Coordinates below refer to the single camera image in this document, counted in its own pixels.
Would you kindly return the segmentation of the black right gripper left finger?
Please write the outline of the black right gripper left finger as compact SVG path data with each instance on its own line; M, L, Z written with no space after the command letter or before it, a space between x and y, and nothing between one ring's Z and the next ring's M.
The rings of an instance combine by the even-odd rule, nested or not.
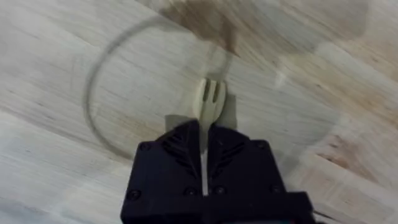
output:
M201 196L199 124L190 120L138 145L127 197Z

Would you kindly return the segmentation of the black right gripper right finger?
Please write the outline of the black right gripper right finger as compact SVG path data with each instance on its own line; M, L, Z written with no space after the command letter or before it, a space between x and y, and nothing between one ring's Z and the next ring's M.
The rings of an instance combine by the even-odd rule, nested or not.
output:
M211 195L265 195L286 192L266 140L212 125L208 132L207 173Z

